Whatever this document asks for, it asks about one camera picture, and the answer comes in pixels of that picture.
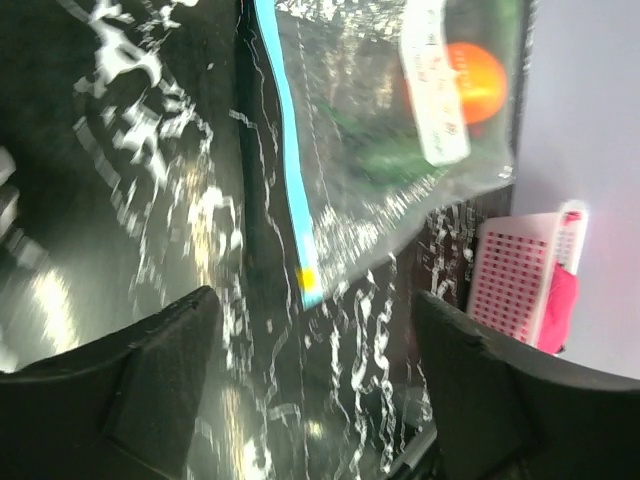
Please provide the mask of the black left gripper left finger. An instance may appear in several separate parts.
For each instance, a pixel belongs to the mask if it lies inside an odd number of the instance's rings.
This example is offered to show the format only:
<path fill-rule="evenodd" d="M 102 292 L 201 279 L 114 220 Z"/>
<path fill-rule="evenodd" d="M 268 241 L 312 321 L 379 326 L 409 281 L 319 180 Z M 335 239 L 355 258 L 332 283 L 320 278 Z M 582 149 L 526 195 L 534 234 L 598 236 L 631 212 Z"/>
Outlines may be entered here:
<path fill-rule="evenodd" d="M 204 286 L 122 330 L 2 374 L 2 478 L 180 478 L 219 314 Z"/>

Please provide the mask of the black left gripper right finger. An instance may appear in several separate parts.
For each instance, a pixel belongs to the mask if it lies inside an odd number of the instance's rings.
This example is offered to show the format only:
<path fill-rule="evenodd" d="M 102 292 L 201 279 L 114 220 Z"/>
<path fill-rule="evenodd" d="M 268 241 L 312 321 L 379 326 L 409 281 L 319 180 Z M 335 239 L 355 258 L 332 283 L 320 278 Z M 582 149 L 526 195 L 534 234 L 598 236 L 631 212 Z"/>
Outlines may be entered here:
<path fill-rule="evenodd" d="M 412 320 L 448 478 L 638 478 L 638 380 L 545 354 L 427 292 Z"/>

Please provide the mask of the clear zip top bag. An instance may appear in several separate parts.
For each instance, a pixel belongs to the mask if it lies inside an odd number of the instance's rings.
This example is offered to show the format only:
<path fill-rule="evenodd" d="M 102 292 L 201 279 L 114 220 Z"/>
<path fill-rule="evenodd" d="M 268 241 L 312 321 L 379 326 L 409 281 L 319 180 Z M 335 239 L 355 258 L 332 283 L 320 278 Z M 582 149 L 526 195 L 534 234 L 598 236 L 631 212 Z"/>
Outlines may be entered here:
<path fill-rule="evenodd" d="M 301 301 L 514 176 L 530 1 L 259 1 Z"/>

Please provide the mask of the orange fake fruit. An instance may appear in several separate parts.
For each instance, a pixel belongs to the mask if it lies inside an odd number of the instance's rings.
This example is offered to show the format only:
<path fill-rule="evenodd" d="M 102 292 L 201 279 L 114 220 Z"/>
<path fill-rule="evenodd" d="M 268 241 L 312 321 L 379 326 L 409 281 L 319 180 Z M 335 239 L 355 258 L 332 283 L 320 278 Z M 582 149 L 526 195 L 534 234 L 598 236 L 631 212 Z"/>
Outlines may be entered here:
<path fill-rule="evenodd" d="M 467 42 L 447 45 L 467 125 L 484 122 L 503 107 L 508 93 L 502 64 L 484 48 Z"/>

